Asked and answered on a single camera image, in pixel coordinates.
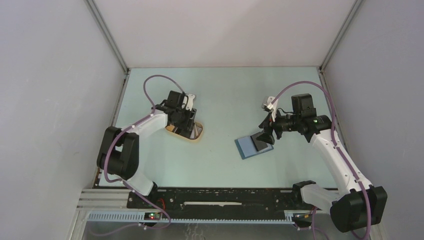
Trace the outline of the blue card holder wallet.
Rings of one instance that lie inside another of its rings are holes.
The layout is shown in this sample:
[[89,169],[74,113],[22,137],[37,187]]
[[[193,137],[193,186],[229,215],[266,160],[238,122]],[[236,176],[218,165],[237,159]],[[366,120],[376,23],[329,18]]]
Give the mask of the blue card holder wallet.
[[272,151],[274,147],[266,143],[266,147],[262,150],[257,150],[250,136],[244,136],[236,139],[235,145],[242,160]]

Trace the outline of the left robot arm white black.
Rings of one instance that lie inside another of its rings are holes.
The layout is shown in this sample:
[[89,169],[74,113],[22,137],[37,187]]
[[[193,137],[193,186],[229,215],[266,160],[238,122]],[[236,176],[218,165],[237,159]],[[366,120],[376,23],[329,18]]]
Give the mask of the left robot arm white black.
[[195,94],[171,90],[167,99],[153,106],[152,112],[138,122],[126,128],[108,127],[96,161],[97,166],[106,171],[107,182],[112,181],[109,175],[115,175],[118,181],[140,194],[138,201],[145,208],[156,206],[158,194],[152,190],[157,185],[145,176],[140,166],[140,142],[159,130],[167,130],[191,142],[198,140],[204,127],[195,121],[195,99]]

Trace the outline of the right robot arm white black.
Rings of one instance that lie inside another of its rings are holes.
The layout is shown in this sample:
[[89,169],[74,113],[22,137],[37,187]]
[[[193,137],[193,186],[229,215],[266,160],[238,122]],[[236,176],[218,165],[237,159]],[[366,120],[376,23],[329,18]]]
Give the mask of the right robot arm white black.
[[295,183],[291,204],[297,209],[317,207],[330,215],[342,233],[380,224],[388,199],[385,189],[373,186],[362,174],[332,129],[332,120],[317,115],[310,94],[293,95],[291,101],[292,112],[283,115],[276,97],[264,99],[261,107],[267,117],[259,124],[262,131],[255,140],[274,145],[284,132],[298,132],[320,153],[337,187],[332,192],[312,180]]

